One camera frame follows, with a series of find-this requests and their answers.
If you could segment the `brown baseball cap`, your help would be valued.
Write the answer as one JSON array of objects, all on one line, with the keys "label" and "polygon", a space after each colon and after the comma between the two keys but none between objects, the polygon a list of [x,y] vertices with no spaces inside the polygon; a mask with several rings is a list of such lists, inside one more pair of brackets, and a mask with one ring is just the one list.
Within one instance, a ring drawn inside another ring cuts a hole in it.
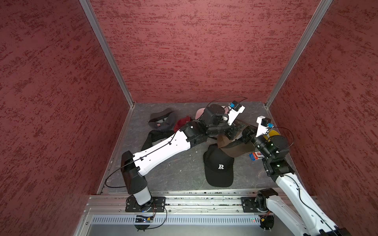
[{"label": "brown baseball cap", "polygon": [[230,157],[236,158],[245,153],[255,151],[255,145],[251,142],[246,143],[246,137],[248,131],[256,133],[257,128],[242,120],[236,119],[234,121],[236,125],[236,135],[234,138],[229,139],[226,135],[221,134],[217,137],[217,145],[225,154]]}]

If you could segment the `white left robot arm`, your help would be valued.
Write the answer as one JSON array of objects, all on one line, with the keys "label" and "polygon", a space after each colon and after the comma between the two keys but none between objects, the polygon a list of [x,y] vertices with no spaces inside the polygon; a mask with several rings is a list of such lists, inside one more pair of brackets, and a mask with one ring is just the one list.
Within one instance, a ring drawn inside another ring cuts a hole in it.
[{"label": "white left robot arm", "polygon": [[208,104],[198,119],[183,125],[179,130],[159,144],[146,150],[122,154],[121,166],[125,188],[140,207],[150,207],[153,200],[145,178],[153,168],[176,154],[201,144],[209,137],[225,135],[232,139],[237,133],[234,121],[245,106],[233,101],[228,106]]}]

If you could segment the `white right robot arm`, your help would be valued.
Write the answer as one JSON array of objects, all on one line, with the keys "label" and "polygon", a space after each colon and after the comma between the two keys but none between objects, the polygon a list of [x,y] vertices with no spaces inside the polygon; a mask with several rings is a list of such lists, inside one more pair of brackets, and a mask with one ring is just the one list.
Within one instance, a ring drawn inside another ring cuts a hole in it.
[{"label": "white right robot arm", "polygon": [[242,141],[252,143],[262,154],[262,163],[267,175],[289,198],[293,207],[288,207],[273,190],[258,192],[256,206],[262,211],[275,214],[295,236],[349,236],[346,228],[332,221],[304,189],[298,176],[285,156],[289,152],[286,137],[275,135],[267,138],[255,126],[242,131]]}]

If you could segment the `black cap under left arm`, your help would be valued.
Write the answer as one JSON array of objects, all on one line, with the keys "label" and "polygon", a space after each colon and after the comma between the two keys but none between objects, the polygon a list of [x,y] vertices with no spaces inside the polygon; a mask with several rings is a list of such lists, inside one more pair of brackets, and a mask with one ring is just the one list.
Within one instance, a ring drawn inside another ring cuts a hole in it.
[{"label": "black cap under left arm", "polygon": [[173,130],[169,131],[158,131],[152,130],[149,132],[146,141],[144,142],[141,151],[151,148],[157,143],[164,141],[165,139],[171,137],[174,134]]}]

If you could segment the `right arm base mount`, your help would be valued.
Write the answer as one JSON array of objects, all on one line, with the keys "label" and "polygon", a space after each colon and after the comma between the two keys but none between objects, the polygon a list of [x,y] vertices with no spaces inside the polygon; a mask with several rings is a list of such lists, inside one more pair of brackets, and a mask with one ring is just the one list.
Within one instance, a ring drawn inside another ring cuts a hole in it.
[{"label": "right arm base mount", "polygon": [[260,195],[257,197],[242,197],[241,206],[244,213],[267,213],[269,211],[266,205],[266,198]]}]

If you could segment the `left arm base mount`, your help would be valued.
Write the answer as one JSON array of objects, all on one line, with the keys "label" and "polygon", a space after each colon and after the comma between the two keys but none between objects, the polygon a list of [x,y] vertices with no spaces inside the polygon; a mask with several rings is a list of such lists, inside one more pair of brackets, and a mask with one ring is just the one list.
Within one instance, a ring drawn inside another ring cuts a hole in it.
[{"label": "left arm base mount", "polygon": [[149,202],[139,205],[134,196],[129,196],[126,200],[125,212],[160,213],[165,211],[165,203],[165,197],[152,197]]}]

